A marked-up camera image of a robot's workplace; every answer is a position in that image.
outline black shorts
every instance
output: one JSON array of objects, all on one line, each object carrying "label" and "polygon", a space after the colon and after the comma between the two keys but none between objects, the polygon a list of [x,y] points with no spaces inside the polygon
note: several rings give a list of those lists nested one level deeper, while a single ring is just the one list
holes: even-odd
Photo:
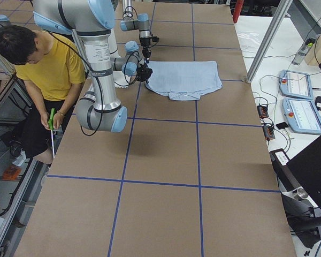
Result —
[{"label": "black shorts", "polygon": [[[47,112],[51,113],[52,108],[59,110],[62,107],[64,101],[44,100],[44,103]],[[63,132],[65,131],[69,123],[73,110],[74,107],[70,108],[63,119]],[[21,145],[22,149],[25,151],[26,158],[34,157],[46,151],[48,149],[48,140],[51,140],[51,132],[42,125],[41,116],[36,106],[33,104],[26,119],[21,138]]]}]

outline orange object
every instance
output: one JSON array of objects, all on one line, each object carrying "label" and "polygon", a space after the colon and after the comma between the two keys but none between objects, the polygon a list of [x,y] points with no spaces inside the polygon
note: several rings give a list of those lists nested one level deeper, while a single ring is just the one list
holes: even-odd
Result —
[{"label": "orange object", "polygon": [[242,6],[244,5],[244,0],[237,0],[235,4],[235,9],[233,12],[233,22],[236,23],[238,21],[239,15],[242,10]]},{"label": "orange object", "polygon": [[20,174],[21,168],[15,165],[9,166],[4,173],[2,174],[3,180],[15,180],[17,176]]}]

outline black monitor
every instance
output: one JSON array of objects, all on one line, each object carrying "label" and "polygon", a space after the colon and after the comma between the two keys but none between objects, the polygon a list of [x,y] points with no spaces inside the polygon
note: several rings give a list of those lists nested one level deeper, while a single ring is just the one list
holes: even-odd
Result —
[{"label": "black monitor", "polygon": [[321,209],[321,135],[293,157],[287,166]]}]

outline light blue cloth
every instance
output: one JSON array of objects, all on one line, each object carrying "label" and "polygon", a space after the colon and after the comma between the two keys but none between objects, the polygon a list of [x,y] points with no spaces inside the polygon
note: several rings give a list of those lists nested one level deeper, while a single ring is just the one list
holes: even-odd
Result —
[{"label": "light blue cloth", "polygon": [[217,64],[209,62],[149,62],[152,75],[146,87],[172,100],[198,100],[222,88]]}]

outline screwdriver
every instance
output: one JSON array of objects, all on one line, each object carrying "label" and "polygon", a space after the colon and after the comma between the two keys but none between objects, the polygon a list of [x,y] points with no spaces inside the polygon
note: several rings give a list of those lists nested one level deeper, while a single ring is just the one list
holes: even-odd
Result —
[{"label": "screwdriver", "polygon": [[52,157],[53,158],[55,158],[55,145],[53,143],[53,141],[54,141],[54,135],[53,135],[53,133],[54,133],[54,127],[53,127],[53,125],[54,125],[54,119],[53,119],[54,115],[55,115],[55,109],[52,108],[48,124],[49,124],[49,129],[51,129],[51,145],[52,145]]}]

